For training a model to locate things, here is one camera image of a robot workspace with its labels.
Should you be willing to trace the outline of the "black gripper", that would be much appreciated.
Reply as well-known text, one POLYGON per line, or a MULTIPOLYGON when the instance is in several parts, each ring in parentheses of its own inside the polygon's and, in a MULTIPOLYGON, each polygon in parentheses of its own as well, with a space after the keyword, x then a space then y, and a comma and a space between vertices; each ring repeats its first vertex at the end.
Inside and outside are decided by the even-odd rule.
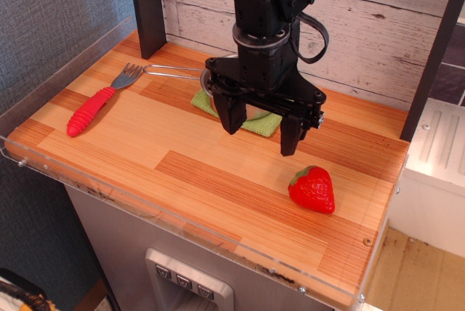
POLYGON ((307 81, 297 68, 299 35, 279 33, 273 38, 235 35, 238 53, 211 57, 209 87, 214 106, 228 134, 247 119, 246 105, 282 117, 280 152, 292 156, 307 129, 319 128, 324 119, 325 94, 307 81))

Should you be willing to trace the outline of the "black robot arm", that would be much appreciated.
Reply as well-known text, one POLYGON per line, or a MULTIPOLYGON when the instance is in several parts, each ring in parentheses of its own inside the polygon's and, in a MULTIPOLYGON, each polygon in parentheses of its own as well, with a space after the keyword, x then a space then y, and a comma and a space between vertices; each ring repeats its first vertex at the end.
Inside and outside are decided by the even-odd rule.
POLYGON ((307 81, 298 61, 313 64, 313 57, 299 52, 300 28, 305 23, 329 43, 325 26, 304 13, 315 0, 233 0, 232 36, 236 57, 209 58, 206 82, 226 132, 234 134, 246 121, 248 106, 281 116, 280 152, 292 156, 308 130, 319 128, 326 95, 307 81))

